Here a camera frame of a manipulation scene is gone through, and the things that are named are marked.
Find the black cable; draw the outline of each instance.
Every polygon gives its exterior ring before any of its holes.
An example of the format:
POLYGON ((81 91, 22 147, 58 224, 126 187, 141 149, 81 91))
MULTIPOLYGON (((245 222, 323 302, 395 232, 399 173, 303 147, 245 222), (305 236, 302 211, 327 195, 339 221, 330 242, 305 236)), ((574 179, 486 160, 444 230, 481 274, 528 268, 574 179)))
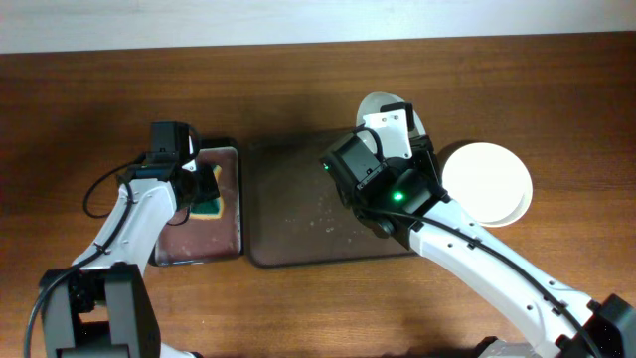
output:
POLYGON ((142 153, 139 154, 139 156, 137 156, 137 158, 131 162, 125 163, 125 164, 121 164, 118 167, 110 170, 109 172, 107 172, 106 174, 102 175, 101 177, 99 177, 99 179, 97 179, 94 183, 92 183, 92 185, 90 186, 90 188, 88 188, 88 190, 86 191, 86 194, 83 196, 83 202, 81 204, 83 211, 90 217, 92 217, 93 219, 102 219, 107 217, 108 215, 110 215, 110 212, 107 212, 105 214, 93 214, 89 209, 88 209, 88 199, 90 199, 90 195, 92 194, 92 192, 97 188, 97 186, 99 184, 101 184, 102 181, 106 180, 106 178, 108 178, 109 176, 111 176, 112 174, 118 172, 119 170, 127 167, 128 165, 132 165, 132 164, 141 164, 144 159, 146 159, 146 153, 142 153))
POLYGON ((181 226, 184 225, 188 222, 188 219, 190 219, 190 207, 186 208, 186 217, 183 218, 183 220, 177 224, 170 224, 170 222, 166 223, 167 225, 170 226, 181 226))
POLYGON ((60 285, 61 282, 63 282, 66 278, 68 278, 71 274, 77 272, 79 269, 90 264, 95 259, 97 259, 100 255, 102 255, 102 253, 117 238, 117 235, 121 231, 121 228, 126 222, 126 219, 128 219, 128 215, 130 214, 130 211, 132 210, 133 195, 132 195, 132 189, 130 188, 130 184, 123 182, 123 185, 126 187, 126 192, 128 195, 128 200, 126 201, 126 208, 124 209, 123 214, 121 214, 121 218, 119 218, 117 225, 115 225, 108 239, 106 239, 103 245, 99 246, 98 250, 95 251, 92 255, 80 261, 79 263, 71 266, 70 268, 65 269, 62 273, 60 273, 53 281, 51 281, 51 283, 49 283, 49 285, 47 285, 47 287, 44 290, 42 290, 42 292, 36 299, 36 302, 33 305, 33 309, 31 310, 31 315, 29 316, 29 322, 27 323, 27 330, 24 335, 24 358, 31 357, 31 338, 33 336, 33 326, 35 324, 36 318, 38 317, 38 312, 42 308, 42 305, 45 303, 45 301, 48 299, 51 292, 58 285, 60 285))
POLYGON ((376 142, 376 158, 378 158, 378 160, 380 160, 381 162, 385 160, 385 156, 383 155, 383 150, 382 150, 382 142, 380 141, 380 136, 372 129, 370 128, 366 128, 363 125, 357 126, 354 128, 354 130, 352 130, 351 132, 356 135, 362 131, 368 131, 371 136, 374 138, 374 141, 376 142))
POLYGON ((554 297, 545 287, 543 287, 534 277, 532 277, 529 273, 527 273, 523 268, 521 268, 519 265, 517 265, 515 262, 513 262, 510 259, 508 259, 504 255, 500 254, 496 250, 490 248, 489 246, 486 246, 480 240, 473 239, 473 238, 469 237, 468 235, 466 235, 464 233, 461 233, 458 230, 455 230, 455 229, 453 229, 453 228, 451 228, 451 227, 449 227, 447 225, 444 225, 444 224, 442 224, 442 223, 440 223, 438 221, 435 221, 435 220, 432 220, 432 219, 428 219, 428 218, 419 217, 417 215, 412 215, 412 214, 407 214, 407 213, 399 213, 399 212, 394 212, 394 211, 391 211, 391 210, 370 208, 370 207, 365 207, 365 206, 355 206, 355 207, 358 208, 358 209, 370 211, 370 212, 377 213, 377 214, 394 215, 394 216, 399 216, 399 217, 403 217, 403 218, 417 220, 417 221, 423 222, 424 224, 432 225, 432 226, 434 226, 434 227, 436 227, 438 229, 441 229, 441 230, 443 230, 443 231, 445 231, 445 232, 447 232, 447 233, 449 233, 451 235, 454 235, 456 238, 467 242, 471 246, 473 246, 475 248, 479 248, 482 251, 484 251, 484 252, 490 254, 491 256, 495 257, 496 259, 498 259, 499 261, 501 261, 502 263, 504 263, 508 267, 510 267, 512 270, 514 270, 516 273, 518 273, 532 287, 534 287, 539 293, 541 293, 558 310, 558 312, 560 312, 565 317, 565 319, 569 322, 569 324, 572 325, 572 327, 574 328, 576 333, 578 335, 580 335, 581 338, 583 338, 583 340, 585 341, 585 344, 587 344, 587 346, 589 347, 589 350, 591 351, 592 355, 594 357, 596 357, 596 358, 602 358, 602 355, 600 354, 600 351, 598 350, 598 347, 596 346, 596 343, 594 343, 594 341, 589 336, 587 331, 585 331, 585 329, 583 329, 583 327, 580 325, 580 323, 578 323, 576 318, 574 318, 574 316, 569 312, 569 310, 562 303, 560 303, 557 300, 556 297, 554 297))

